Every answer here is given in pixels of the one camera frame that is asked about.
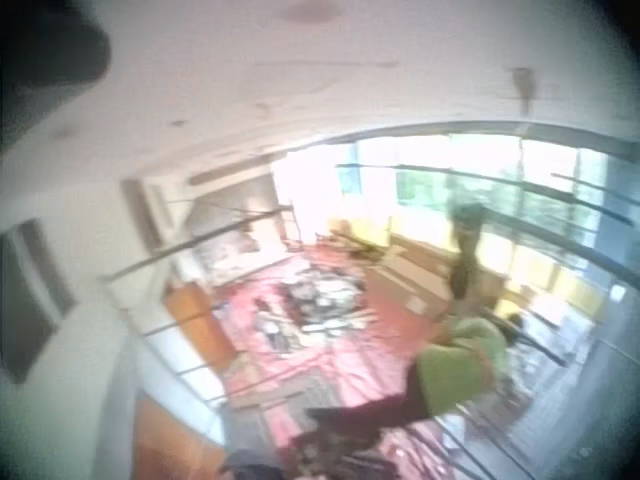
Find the ceiling stain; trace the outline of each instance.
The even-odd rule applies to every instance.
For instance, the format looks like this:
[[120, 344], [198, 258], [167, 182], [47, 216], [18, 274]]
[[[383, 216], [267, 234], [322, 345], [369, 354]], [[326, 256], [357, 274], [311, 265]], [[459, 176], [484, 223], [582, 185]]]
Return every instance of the ceiling stain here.
[[173, 120], [172, 122], [169, 122], [169, 126], [174, 128], [181, 128], [184, 127], [187, 123], [189, 123], [189, 120]]
[[378, 62], [375, 64], [375, 66], [378, 68], [392, 69], [392, 68], [398, 68], [400, 66], [400, 62], [398, 61]]
[[256, 102], [253, 105], [258, 110], [258, 119], [269, 120], [273, 114], [273, 108], [266, 102]]
[[61, 142], [64, 140], [68, 140], [72, 137], [77, 136], [79, 131], [80, 127], [78, 127], [77, 125], [74, 125], [72, 123], [64, 123], [51, 130], [51, 133], [49, 133], [49, 140], [51, 140], [52, 142]]
[[302, 0], [282, 10], [280, 18], [303, 25], [321, 25], [342, 15], [342, 9], [333, 0]]

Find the person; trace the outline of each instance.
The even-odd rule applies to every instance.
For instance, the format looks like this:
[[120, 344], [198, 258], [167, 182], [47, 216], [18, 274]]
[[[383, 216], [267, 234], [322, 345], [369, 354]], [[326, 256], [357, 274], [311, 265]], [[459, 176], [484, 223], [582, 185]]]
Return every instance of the person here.
[[265, 300], [257, 298], [254, 301], [256, 314], [254, 327], [262, 332], [269, 341], [271, 348], [279, 353], [290, 353], [289, 339], [282, 331], [281, 321]]
[[[454, 304], [468, 298], [479, 278], [475, 257], [482, 227], [479, 215], [482, 211], [474, 207], [454, 217], [460, 246], [449, 277]], [[382, 428], [437, 417], [497, 388], [509, 377], [507, 349], [521, 327], [517, 314], [505, 323], [487, 311], [452, 309], [442, 333], [411, 362], [404, 392], [353, 408], [308, 409], [307, 414], [320, 430], [375, 443]]]

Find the wire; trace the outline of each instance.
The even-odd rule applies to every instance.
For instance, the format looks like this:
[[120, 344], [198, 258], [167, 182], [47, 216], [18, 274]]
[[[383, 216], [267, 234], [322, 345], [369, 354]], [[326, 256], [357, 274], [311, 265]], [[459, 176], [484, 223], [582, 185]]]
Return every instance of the wire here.
[[[188, 200], [188, 199], [184, 199], [184, 200], [168, 200], [166, 203], [196, 203], [195, 200]], [[250, 210], [248, 208], [237, 208], [237, 207], [227, 207], [225, 205], [220, 205], [218, 203], [214, 203], [214, 202], [198, 202], [200, 205], [210, 205], [212, 207], [217, 207], [217, 208], [221, 208], [222, 210], [230, 210], [232, 212], [241, 212], [241, 213], [256, 213], [258, 215], [261, 215], [263, 213], [268, 213], [269, 211], [260, 211], [260, 210]]]

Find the white ceiling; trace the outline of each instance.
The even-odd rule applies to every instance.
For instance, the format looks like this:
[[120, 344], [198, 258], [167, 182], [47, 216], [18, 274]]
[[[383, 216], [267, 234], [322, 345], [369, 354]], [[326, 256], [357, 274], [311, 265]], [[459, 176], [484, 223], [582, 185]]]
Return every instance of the white ceiling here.
[[640, 75], [583, 3], [96, 0], [111, 67], [5, 155], [3, 194], [197, 172], [382, 126], [517, 120], [514, 67], [536, 72], [532, 120], [640, 140]]

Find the glass window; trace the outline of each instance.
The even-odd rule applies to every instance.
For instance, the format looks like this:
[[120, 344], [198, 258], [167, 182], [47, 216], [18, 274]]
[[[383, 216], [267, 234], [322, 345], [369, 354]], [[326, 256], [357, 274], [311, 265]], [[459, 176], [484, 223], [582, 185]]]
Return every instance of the glass window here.
[[479, 202], [505, 215], [515, 215], [518, 187], [492, 180], [456, 176], [451, 182], [457, 203]]
[[568, 230], [571, 205], [544, 195], [525, 192], [523, 220], [559, 235]]
[[451, 167], [450, 141], [447, 135], [396, 138], [396, 160], [399, 165]]
[[518, 177], [518, 137], [503, 135], [452, 135], [453, 169], [487, 177]]
[[360, 169], [362, 197], [367, 221], [376, 228], [385, 226], [397, 204], [396, 175], [392, 168], [396, 163], [395, 138], [381, 137], [359, 141], [356, 144], [358, 161], [365, 165]]
[[[517, 137], [452, 135], [453, 169], [488, 177], [515, 180], [520, 158]], [[480, 202], [492, 210], [514, 215], [518, 189], [488, 179], [453, 176], [456, 203]]]
[[583, 148], [580, 150], [580, 168], [578, 177], [599, 187], [607, 184], [608, 155]]
[[576, 168], [577, 150], [552, 143], [524, 142], [524, 180], [565, 192], [571, 192], [573, 181], [563, 177], [573, 177]]
[[396, 188], [400, 205], [446, 211], [449, 189], [445, 173], [400, 170]]
[[507, 273], [511, 263], [513, 242], [507, 238], [487, 232], [480, 237], [478, 259], [480, 263], [497, 273]]
[[362, 165], [396, 165], [396, 138], [378, 137], [356, 143], [358, 162]]
[[[328, 145], [331, 152], [332, 161], [336, 165], [358, 163], [356, 146], [353, 143], [341, 145]], [[358, 167], [336, 167], [340, 189], [343, 194], [360, 195], [362, 193], [362, 182], [360, 179], [360, 169]]]
[[511, 264], [511, 289], [517, 285], [526, 285], [542, 290], [549, 288], [556, 261], [535, 246], [517, 245]]

